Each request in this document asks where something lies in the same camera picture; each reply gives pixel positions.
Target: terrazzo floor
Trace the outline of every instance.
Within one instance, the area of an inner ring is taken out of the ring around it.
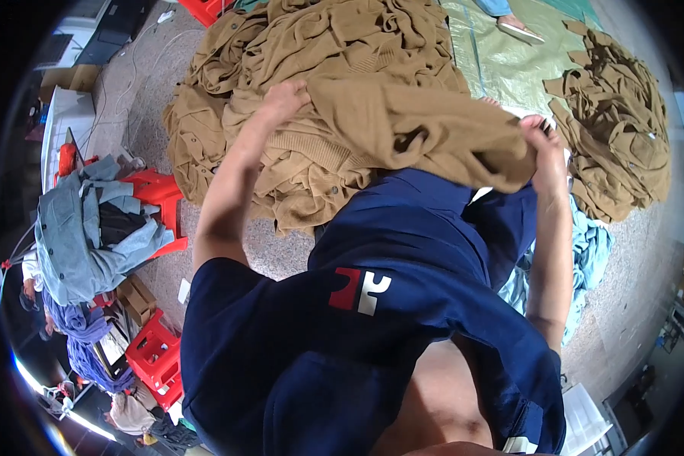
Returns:
[[[605,399],[642,362],[657,336],[684,260],[684,130],[675,106],[670,76],[654,38],[629,7],[614,0],[592,0],[603,28],[646,61],[660,81],[670,114],[673,153],[672,189],[664,204],[634,211],[610,229],[616,238],[605,280],[586,296],[580,328],[562,352],[562,371],[569,382],[584,383],[595,401]],[[156,24],[166,10],[170,21]],[[150,167],[170,173],[165,156],[168,138],[161,123],[172,88],[184,76],[204,28],[180,5],[158,2],[143,34],[116,54],[95,85],[97,123],[82,151],[91,155],[123,150],[142,157]],[[192,233],[199,208],[183,201],[182,232],[190,247],[159,258],[138,272],[158,299],[168,322],[182,328],[185,305],[177,296],[183,278],[192,280]],[[249,223],[244,240],[250,265],[273,279],[306,269],[314,246],[307,235],[274,235],[269,220]]]

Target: knit fabric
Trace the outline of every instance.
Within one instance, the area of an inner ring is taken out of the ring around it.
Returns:
[[[584,23],[565,26],[584,37],[586,51],[570,52],[584,69],[545,81],[545,90],[573,110],[570,115],[559,101],[550,103],[573,151],[573,195],[588,217],[618,222],[669,193],[666,107],[643,61]]]
[[[251,210],[279,233],[327,223],[376,169],[517,191],[534,155],[514,116],[470,98],[446,16],[430,0],[271,0],[224,14],[163,113],[183,195],[202,204],[263,95],[290,78],[308,82],[312,104],[269,139]]]

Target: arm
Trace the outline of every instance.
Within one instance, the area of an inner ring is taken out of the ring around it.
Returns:
[[[540,116],[522,119],[524,138],[537,150],[537,245],[529,272],[527,319],[558,354],[573,297],[573,214],[567,169],[557,133],[545,136]]]
[[[207,260],[230,258],[248,265],[241,240],[246,214],[268,137],[310,102],[304,81],[284,81],[269,89],[247,121],[213,177],[203,201],[192,248],[192,268]]]

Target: tarp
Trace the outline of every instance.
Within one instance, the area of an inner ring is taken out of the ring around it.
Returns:
[[[514,14],[545,38],[529,45],[497,29],[496,20],[473,0],[441,0],[448,11],[456,66],[464,74],[471,96],[491,96],[502,105],[551,115],[543,79],[560,78],[578,65],[567,53],[585,50],[583,39],[568,32],[572,18],[539,0],[510,0]]]

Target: navy blue shirt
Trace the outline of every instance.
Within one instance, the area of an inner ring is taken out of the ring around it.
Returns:
[[[560,451],[559,357],[492,290],[460,212],[392,190],[354,196],[305,273],[276,282],[228,258],[198,269],[183,413],[216,454],[367,454],[420,354],[454,333],[474,341],[494,447]]]

